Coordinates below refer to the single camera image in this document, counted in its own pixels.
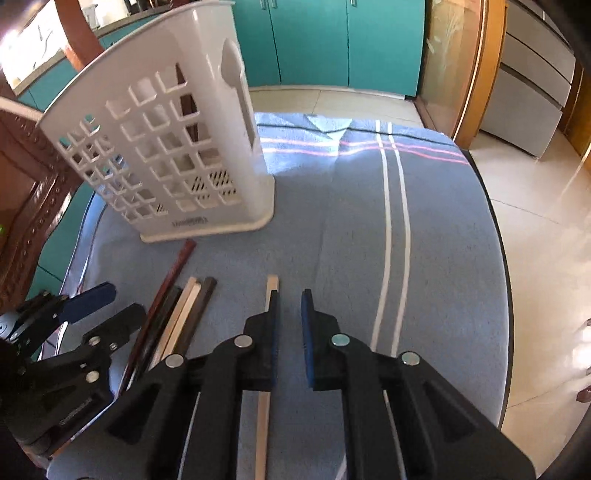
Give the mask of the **light wood chopstick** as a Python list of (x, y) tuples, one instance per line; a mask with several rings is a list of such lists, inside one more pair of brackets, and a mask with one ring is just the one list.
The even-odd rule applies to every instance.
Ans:
[(187, 300), (186, 300), (186, 302), (179, 314), (179, 318), (177, 319), (177, 321), (174, 325), (174, 328), (172, 330), (172, 333), (170, 334), (170, 337), (165, 345), (163, 353), (161, 354), (161, 360), (163, 360), (165, 357), (167, 357), (168, 355), (173, 353), (176, 343), (178, 342), (178, 339), (181, 335), (184, 324), (185, 324), (186, 320), (188, 319), (188, 316), (190, 314), (192, 306), (193, 306), (195, 300), (197, 299), (197, 296), (198, 296), (200, 290), (201, 290), (201, 283), (196, 282), (193, 285), (193, 288), (190, 291), (190, 294), (188, 294)]

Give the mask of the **dark brown chopstick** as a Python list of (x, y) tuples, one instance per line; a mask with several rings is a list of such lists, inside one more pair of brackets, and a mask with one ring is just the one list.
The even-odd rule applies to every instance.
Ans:
[(206, 277), (204, 282), (201, 283), (201, 290), (192, 306), (173, 353), (180, 355), (185, 355), (187, 353), (195, 330), (197, 330), (197, 326), (202, 316), (204, 316), (204, 311), (211, 299), (216, 285), (217, 280), (213, 277)]

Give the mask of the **light beige chopstick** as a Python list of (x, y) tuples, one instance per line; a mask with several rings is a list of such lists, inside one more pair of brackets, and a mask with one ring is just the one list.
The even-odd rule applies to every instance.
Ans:
[(266, 480), (267, 446), (270, 428), (270, 392), (259, 392), (256, 416), (256, 463), (254, 478)]

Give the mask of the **carved brown wooden chair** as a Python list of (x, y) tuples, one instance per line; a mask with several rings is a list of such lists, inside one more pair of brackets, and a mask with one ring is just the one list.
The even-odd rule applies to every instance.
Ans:
[[(34, 7), (48, 1), (1, 1), (1, 41), (13, 27), (32, 18)], [(55, 1), (66, 41), (67, 59), (81, 70), (103, 51), (89, 27), (79, 1)], [(67, 208), (67, 195), (81, 181), (46, 136), (36, 119), (20, 111), (28, 107), (16, 95), (1, 68), (1, 314), (25, 300), (43, 244)]]

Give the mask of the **blue striped cloth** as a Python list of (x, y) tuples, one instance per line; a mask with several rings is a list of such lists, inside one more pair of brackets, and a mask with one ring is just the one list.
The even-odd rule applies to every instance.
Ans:
[[(342, 395), (308, 384), (301, 295), (311, 290), (315, 309), (342, 332), (379, 354), (416, 352), (498, 427), (510, 289), (473, 162), (441, 133), (381, 121), (259, 113), (256, 127), (274, 180), (273, 218), (198, 240), (187, 271), (217, 280), (204, 317), (185, 355), (168, 355), (128, 391), (160, 363), (178, 367), (242, 334), (277, 290), (266, 477), (349, 479)], [(254, 477), (258, 399), (242, 395), (234, 479)], [(91, 479), (90, 444), (117, 401), (50, 463), (49, 478)]]

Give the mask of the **white plastic utensil basket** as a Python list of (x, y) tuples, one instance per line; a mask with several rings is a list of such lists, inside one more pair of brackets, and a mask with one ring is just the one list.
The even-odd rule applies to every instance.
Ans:
[(38, 125), (144, 242), (253, 231), (273, 218), (231, 2), (187, 4), (116, 42)]

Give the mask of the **teal lower cabinets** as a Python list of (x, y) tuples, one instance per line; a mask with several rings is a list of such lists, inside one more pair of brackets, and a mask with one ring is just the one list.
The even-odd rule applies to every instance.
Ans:
[[(250, 87), (329, 86), (415, 97), (426, 1), (235, 1), (232, 7)], [(19, 100), (46, 108), (75, 71), (63, 59)], [(37, 262), (28, 296), (59, 293), (92, 195), (79, 189)]]

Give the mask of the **silver refrigerator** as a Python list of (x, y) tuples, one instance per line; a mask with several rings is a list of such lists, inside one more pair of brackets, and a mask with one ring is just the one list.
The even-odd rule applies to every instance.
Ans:
[(572, 88), (576, 58), (533, 1), (509, 1), (499, 70), (481, 129), (534, 157), (546, 151)]

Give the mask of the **glass sliding door wooden frame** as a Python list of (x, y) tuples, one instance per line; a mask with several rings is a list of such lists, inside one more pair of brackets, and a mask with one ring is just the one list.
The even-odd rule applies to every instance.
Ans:
[(500, 67), (507, 23), (503, 0), (428, 1), (415, 106), (423, 124), (468, 149)]

